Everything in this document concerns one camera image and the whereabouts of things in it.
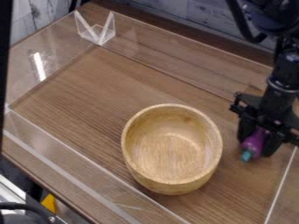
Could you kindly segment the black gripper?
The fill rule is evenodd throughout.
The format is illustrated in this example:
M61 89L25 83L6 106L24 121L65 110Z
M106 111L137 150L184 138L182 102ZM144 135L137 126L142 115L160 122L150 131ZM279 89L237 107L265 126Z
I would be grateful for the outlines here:
M261 156L269 158L283 143L299 146L299 117L293 112L295 98L299 95L299 80L268 77L261 96L235 93L229 110L237 114L237 140L243 143L256 127L264 128Z

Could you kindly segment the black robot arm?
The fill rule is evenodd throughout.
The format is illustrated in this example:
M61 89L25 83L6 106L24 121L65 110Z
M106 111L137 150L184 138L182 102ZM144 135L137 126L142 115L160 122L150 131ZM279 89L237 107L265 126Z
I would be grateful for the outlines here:
M235 93L241 160L271 157L283 144L299 146L299 0L225 0L244 39L275 38L273 70L260 95Z

